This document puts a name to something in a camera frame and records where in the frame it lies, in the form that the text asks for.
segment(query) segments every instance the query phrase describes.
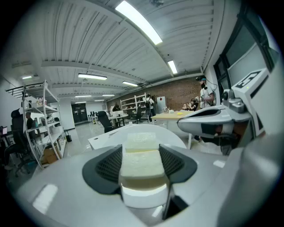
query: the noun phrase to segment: black frame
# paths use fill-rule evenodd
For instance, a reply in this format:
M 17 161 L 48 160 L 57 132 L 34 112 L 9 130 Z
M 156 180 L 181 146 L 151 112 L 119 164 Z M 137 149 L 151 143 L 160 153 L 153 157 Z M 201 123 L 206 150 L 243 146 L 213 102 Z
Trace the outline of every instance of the black frame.
M 235 24 L 234 30 L 225 46 L 225 48 L 223 49 L 222 53 L 220 54 L 219 59 L 216 61 L 216 63 L 214 64 L 214 70 L 217 76 L 217 81 L 218 81 L 218 86 L 219 86 L 219 91 L 220 91 L 220 101 L 221 101 L 221 97 L 223 94 L 223 87 L 221 85 L 221 80 L 224 79 L 225 77 L 227 78 L 228 81 L 228 87 L 229 89 L 231 89 L 231 82 L 230 82 L 230 77 L 229 77 L 229 73 L 228 73 L 228 68 L 231 66 L 226 54 L 229 51 L 229 49 L 231 48 L 232 44 L 235 42 L 236 37 L 238 36 L 238 34 L 240 33 L 240 30 L 243 26 L 245 26 L 245 28 L 249 31 L 249 33 L 251 34 L 251 36 L 253 37 L 254 41 L 256 42 L 258 48 L 260 49 L 260 52 L 262 54 L 262 57 L 264 59 L 264 62 L 266 64 L 266 67 L 268 69 L 269 72 L 272 71 L 272 69 L 274 68 L 274 62 L 273 59 L 268 51 L 268 39 L 266 34 L 261 35 L 259 33 L 259 31 L 256 29 L 256 27 L 253 25 L 253 23 L 247 18 L 247 13 L 249 11 L 249 6 L 246 4 L 245 1 L 242 1 L 241 4 L 241 9 L 240 9 L 240 13 L 237 15 L 237 22 Z M 219 69 L 219 64 L 222 63 L 224 66 L 224 71 L 225 73 L 221 74 L 221 71 Z

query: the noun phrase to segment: computer monitor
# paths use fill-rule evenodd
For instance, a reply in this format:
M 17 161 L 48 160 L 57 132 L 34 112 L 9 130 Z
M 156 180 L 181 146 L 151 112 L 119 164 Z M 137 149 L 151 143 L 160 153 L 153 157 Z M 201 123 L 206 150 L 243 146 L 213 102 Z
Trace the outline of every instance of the computer monitor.
M 4 128 L 2 129 L 2 135 L 6 135 L 6 134 L 7 134 L 7 132 L 8 132 L 7 127 L 4 127 Z

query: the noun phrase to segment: ceiling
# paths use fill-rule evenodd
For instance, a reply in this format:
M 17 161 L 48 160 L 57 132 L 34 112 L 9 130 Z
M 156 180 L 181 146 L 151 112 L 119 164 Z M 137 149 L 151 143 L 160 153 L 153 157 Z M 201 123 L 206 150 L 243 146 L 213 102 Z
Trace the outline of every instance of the ceiling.
M 11 36 L 1 73 L 19 81 L 20 76 L 38 74 L 59 97 L 91 94 L 93 98 L 129 92 L 132 87 L 123 81 L 149 85 L 201 71 L 211 54 L 208 49 L 216 42 L 210 38 L 218 1 L 164 0 L 163 6 L 155 7 L 148 0 L 127 0 L 159 34 L 158 45 L 115 11 L 121 2 L 38 3 Z M 175 62 L 175 75 L 167 64 L 170 60 Z M 107 80 L 84 80 L 78 73 L 104 75 Z

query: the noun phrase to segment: ceiling light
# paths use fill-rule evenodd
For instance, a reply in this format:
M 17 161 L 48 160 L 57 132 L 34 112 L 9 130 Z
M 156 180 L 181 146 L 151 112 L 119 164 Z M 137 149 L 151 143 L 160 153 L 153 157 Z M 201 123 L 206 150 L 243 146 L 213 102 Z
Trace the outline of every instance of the ceiling light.
M 169 61 L 168 64 L 169 64 L 170 69 L 172 70 L 173 74 L 178 73 L 176 66 L 174 65 L 174 61 Z
M 153 29 L 149 22 L 129 3 L 123 1 L 115 9 L 130 19 L 143 32 L 145 32 L 145 34 L 153 41 L 155 45 L 162 42 L 155 29 Z
M 128 85 L 131 85 L 131 86 L 134 86 L 134 87 L 137 87 L 137 86 L 138 86 L 137 84 L 129 83 L 129 82 L 127 82 L 127 81 L 123 81 L 122 83 L 125 83 L 125 84 L 128 84 Z
M 79 78 L 98 79 L 98 80 L 106 80 L 107 79 L 106 76 L 95 76 L 95 75 L 91 75 L 91 74 L 82 74 L 82 73 L 79 73 L 78 77 Z
M 25 77 L 22 77 L 23 80 L 25 80 L 25 79 L 30 79 L 30 78 L 32 78 L 32 76 L 25 76 Z
M 82 98 L 82 97 L 91 97 L 91 95 L 79 95 L 79 96 L 75 96 L 75 98 Z

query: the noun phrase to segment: white foam block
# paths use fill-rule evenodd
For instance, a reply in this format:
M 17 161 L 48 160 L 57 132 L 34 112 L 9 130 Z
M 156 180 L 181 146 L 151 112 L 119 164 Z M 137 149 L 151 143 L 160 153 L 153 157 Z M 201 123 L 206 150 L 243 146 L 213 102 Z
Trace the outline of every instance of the white foam block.
M 164 174 L 160 152 L 157 150 L 122 155 L 120 175 L 125 179 L 157 178 Z
M 125 151 L 127 153 L 158 149 L 159 144 L 156 140 L 156 133 L 129 133 L 127 135 L 125 146 Z

